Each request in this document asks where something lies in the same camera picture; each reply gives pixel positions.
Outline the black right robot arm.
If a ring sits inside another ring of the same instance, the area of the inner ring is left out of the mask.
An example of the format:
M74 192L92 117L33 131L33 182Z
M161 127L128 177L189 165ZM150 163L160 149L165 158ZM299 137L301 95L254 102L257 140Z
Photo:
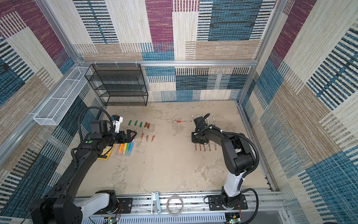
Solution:
M222 187L220 203L223 209L231 210L243 200L241 189L245 177L259 165L260 156L252 141L242 133L226 132L206 119L210 114L194 117L195 130L191 134L192 143L214 142L221 146L224 162L228 170L227 180Z

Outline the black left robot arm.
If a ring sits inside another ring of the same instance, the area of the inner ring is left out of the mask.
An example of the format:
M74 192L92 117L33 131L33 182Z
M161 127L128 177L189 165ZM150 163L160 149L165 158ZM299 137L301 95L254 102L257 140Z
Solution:
M29 216L34 224L80 224L98 211L119 212L119 201L114 190L100 190L80 204L74 200L91 166L103 150L116 144L131 143L137 136L134 130L121 131L122 117L109 115L99 108L107 120L96 120L90 125L86 138L80 134L80 144L71 149L72 161L59 181L45 195L30 205Z

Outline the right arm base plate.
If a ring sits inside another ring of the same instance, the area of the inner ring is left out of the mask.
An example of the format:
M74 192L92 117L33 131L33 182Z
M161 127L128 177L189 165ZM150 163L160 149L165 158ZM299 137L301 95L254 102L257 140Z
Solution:
M204 202L209 205L209 209L211 211L248 209L247 200L243 194L239 194L235 197L225 197L224 195L208 195L205 196Z

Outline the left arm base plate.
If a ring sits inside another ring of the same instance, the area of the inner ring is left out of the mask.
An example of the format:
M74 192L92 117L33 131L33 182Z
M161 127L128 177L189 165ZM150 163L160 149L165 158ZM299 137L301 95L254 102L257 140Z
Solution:
M110 204L104 209L100 209L95 215L110 215L114 214L130 214L132 208L133 198L125 197L125 198L117 198L116 203L110 202Z

